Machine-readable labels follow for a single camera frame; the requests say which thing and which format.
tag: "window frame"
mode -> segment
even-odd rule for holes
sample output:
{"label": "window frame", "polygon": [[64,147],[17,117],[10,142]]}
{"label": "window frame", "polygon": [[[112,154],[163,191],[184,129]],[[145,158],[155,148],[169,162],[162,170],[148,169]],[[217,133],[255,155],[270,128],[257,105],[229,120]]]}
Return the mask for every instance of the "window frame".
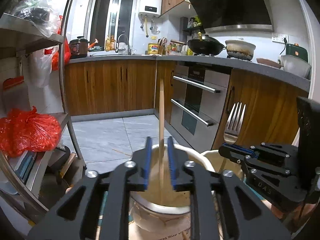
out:
{"label": "window frame", "polygon": [[[109,8],[108,8],[108,15],[107,15],[107,22],[106,22],[106,34],[105,34],[105,40],[103,43],[106,41],[107,36],[109,35],[109,26],[110,26],[110,17],[111,17],[111,10],[110,7],[112,6],[112,1],[109,1]],[[116,15],[116,25],[115,25],[115,40],[117,41],[118,39],[118,23],[119,23],[119,13],[120,13],[120,7],[121,7],[121,1],[119,0],[118,4],[120,6],[118,7],[117,15]],[[94,6],[95,6],[96,0],[92,0],[91,4],[91,9],[90,9],[90,14],[89,14],[89,23],[87,27],[87,40],[90,40],[90,35],[91,35],[91,25],[92,25],[92,18],[93,18],[93,11],[94,11]],[[134,19],[135,19],[135,10],[137,7],[137,0],[133,0],[132,2],[132,9],[131,9],[131,18],[130,18],[130,28],[129,28],[129,44],[132,45],[133,43],[133,29],[134,29]]]}

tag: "white water heater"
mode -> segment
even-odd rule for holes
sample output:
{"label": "white water heater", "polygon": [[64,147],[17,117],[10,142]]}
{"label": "white water heater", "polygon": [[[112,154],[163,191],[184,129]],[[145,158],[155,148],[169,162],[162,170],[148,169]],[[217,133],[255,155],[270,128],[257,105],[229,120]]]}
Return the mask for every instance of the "white water heater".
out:
{"label": "white water heater", "polygon": [[162,0],[140,0],[140,11],[142,15],[160,16]]}

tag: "silver screw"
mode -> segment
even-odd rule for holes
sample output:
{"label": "silver screw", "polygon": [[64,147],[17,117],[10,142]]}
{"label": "silver screw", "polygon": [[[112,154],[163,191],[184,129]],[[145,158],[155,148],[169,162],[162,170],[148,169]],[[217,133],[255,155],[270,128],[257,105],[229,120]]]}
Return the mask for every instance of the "silver screw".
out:
{"label": "silver screw", "polygon": [[186,167],[194,167],[194,166],[196,165],[196,163],[195,163],[194,161],[186,161],[186,162],[184,163],[184,165],[185,165]]}
{"label": "silver screw", "polygon": [[126,166],[127,168],[133,168],[136,165],[136,163],[134,161],[127,161],[124,163],[124,166]]}
{"label": "silver screw", "polygon": [[232,177],[233,176],[233,171],[230,171],[230,170],[224,170],[222,172],[223,176],[225,177]]}
{"label": "silver screw", "polygon": [[96,178],[98,176],[98,173],[96,171],[87,171],[85,173],[85,175],[88,177],[88,178]]}

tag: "silver drawer handle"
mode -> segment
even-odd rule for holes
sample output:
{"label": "silver drawer handle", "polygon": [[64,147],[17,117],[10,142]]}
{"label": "silver drawer handle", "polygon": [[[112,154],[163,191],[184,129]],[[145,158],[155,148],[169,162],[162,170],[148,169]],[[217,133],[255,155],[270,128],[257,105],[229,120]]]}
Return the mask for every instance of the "silver drawer handle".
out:
{"label": "silver drawer handle", "polygon": [[205,86],[205,85],[202,85],[202,84],[193,82],[193,81],[188,80],[188,79],[185,79],[185,78],[180,78],[180,77],[177,77],[177,76],[173,76],[173,79],[179,80],[179,81],[181,81],[181,82],[184,82],[184,83],[186,83],[186,84],[189,84],[189,85],[192,85],[192,86],[195,86],[195,87],[198,87],[198,88],[201,88],[201,89],[203,89],[203,90],[207,90],[207,91],[209,91],[209,92],[211,92],[211,93],[220,93],[220,90],[207,87],[207,86]]}
{"label": "silver drawer handle", "polygon": [[176,106],[178,106],[179,108],[181,108],[183,111],[186,111],[188,114],[190,114],[192,117],[196,118],[198,121],[204,123],[207,127],[209,126],[213,126],[214,123],[210,120],[205,121],[202,120],[199,116],[197,116],[196,114],[194,114],[193,112],[191,112],[190,110],[186,109],[183,105],[179,104],[176,100],[171,99],[171,102],[174,103]]}

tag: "electrical outlet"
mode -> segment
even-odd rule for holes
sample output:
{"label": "electrical outlet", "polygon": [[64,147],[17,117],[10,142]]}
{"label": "electrical outlet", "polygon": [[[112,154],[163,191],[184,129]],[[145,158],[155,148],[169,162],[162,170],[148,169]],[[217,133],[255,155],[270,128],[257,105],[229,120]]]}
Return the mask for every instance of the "electrical outlet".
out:
{"label": "electrical outlet", "polygon": [[272,41],[273,42],[279,42],[284,44],[284,38],[287,39],[287,42],[289,43],[289,36],[287,34],[282,33],[273,33],[272,34]]}

